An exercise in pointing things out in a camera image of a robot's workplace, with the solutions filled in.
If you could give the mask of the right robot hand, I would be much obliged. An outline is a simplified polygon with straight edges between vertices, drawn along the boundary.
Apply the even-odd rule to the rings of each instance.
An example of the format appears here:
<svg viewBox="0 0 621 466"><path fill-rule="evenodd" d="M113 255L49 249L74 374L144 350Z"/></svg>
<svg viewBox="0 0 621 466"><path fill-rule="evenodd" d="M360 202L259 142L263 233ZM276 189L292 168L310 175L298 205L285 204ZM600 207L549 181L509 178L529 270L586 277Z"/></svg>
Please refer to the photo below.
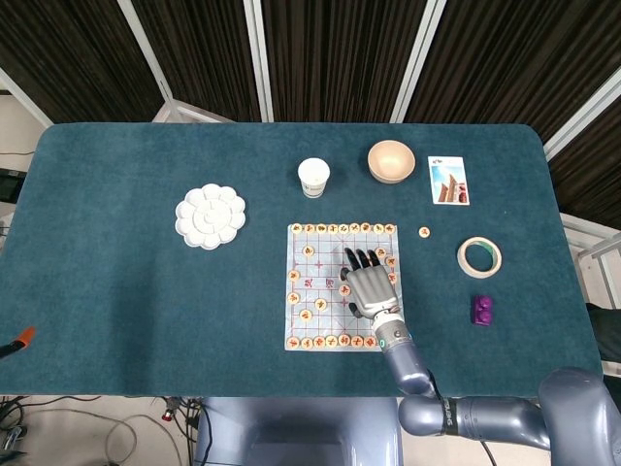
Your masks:
<svg viewBox="0 0 621 466"><path fill-rule="evenodd" d="M350 289L350 312L356 318L369 320L381 313L398 313L398 296L376 253L350 248L345 248L344 253L349 266L342 267L340 277Z"/></svg>

